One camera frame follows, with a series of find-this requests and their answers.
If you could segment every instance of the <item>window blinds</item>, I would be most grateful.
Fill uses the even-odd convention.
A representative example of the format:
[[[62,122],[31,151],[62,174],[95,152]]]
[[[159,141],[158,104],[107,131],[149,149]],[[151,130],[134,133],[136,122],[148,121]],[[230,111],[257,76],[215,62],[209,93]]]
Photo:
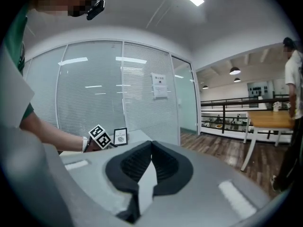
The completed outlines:
[[[25,81],[27,80],[27,73],[28,73],[28,69],[30,67],[30,62],[31,62],[31,60],[29,60],[28,62],[26,62],[24,64],[24,68],[23,68],[23,71],[22,71],[22,75],[23,75],[23,78],[24,78]]]
[[[109,134],[125,127],[121,80],[122,43],[69,45],[60,67],[57,112],[65,132],[88,136],[100,124]]]
[[[55,91],[61,61],[65,47],[60,47],[35,57],[30,67],[25,64],[26,81],[35,95],[31,101],[39,118],[57,127],[55,115]]]
[[[124,61],[123,81],[128,130],[142,130],[153,140],[177,145],[178,114],[169,54],[125,43],[123,56],[127,58]],[[166,75],[168,98],[154,99],[152,72]]]

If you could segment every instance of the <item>white paper notice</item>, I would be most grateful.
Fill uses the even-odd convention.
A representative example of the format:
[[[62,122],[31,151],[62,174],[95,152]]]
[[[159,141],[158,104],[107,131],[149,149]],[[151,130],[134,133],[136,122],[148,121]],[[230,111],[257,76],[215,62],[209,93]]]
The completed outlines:
[[[158,97],[167,97],[167,86],[152,86],[153,87],[153,94],[155,98]]]
[[[152,73],[152,85],[163,85],[166,86],[166,76],[161,74]]]

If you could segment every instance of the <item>black pants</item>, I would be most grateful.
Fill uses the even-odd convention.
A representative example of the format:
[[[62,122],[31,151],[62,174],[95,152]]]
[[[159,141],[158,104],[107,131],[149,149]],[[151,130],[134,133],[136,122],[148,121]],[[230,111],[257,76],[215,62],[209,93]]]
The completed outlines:
[[[300,174],[300,149],[303,137],[303,117],[295,120],[294,132],[289,148],[285,152],[275,188],[285,190]]]

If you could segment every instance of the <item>white t-shirt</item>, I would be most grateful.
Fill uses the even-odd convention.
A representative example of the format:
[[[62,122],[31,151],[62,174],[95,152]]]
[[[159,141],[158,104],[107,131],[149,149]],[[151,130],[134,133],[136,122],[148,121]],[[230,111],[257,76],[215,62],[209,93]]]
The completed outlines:
[[[296,50],[285,65],[285,84],[291,83],[295,85],[296,119],[300,119],[303,116],[303,79],[300,72],[302,60],[303,54]]]

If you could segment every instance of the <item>glass wall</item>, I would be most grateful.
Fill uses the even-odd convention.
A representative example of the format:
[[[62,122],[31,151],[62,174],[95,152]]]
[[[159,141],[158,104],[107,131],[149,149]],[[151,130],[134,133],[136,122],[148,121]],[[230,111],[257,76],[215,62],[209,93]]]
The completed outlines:
[[[64,49],[65,47],[60,47],[35,57],[24,71],[26,81],[35,93],[31,101],[35,113],[56,127],[55,93],[60,67],[58,63],[62,59]]]
[[[57,107],[59,127],[87,135],[100,124],[109,134],[125,127],[121,80],[121,42],[69,45],[61,63]]]
[[[189,63],[172,57],[181,132],[197,134],[197,104],[193,73]]]
[[[76,43],[33,58],[24,73],[35,92],[36,114],[65,132],[88,136],[100,124],[110,135],[127,127],[152,140],[180,143],[177,78],[167,52],[133,43],[123,49],[116,41]],[[152,73],[166,76],[167,97],[154,98]]]
[[[125,110],[130,131],[142,130],[153,140],[178,145],[178,114],[169,54],[125,43],[124,57]],[[166,76],[167,97],[154,98],[152,73]]]

